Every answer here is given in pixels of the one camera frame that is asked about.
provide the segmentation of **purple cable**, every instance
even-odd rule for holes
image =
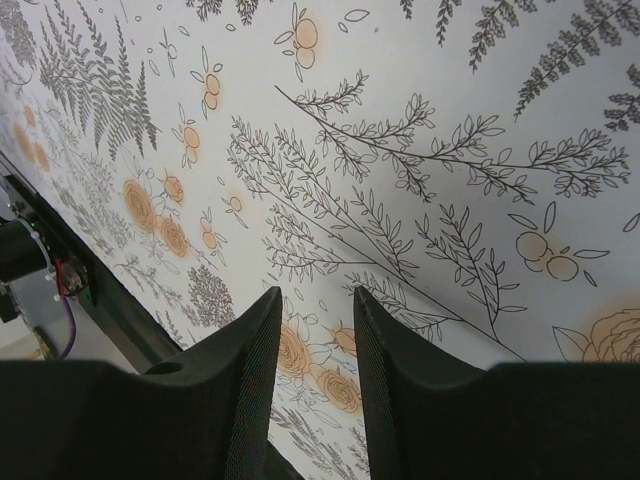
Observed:
[[[69,341],[67,342],[67,346],[64,347],[64,350],[59,357],[60,360],[64,360],[71,352],[73,344],[76,343],[76,319],[73,316],[73,312],[71,311],[71,306],[69,305],[69,300],[67,300],[67,297],[65,297],[64,295],[60,295],[60,301],[64,306],[64,310],[67,313],[67,319],[69,320]]]

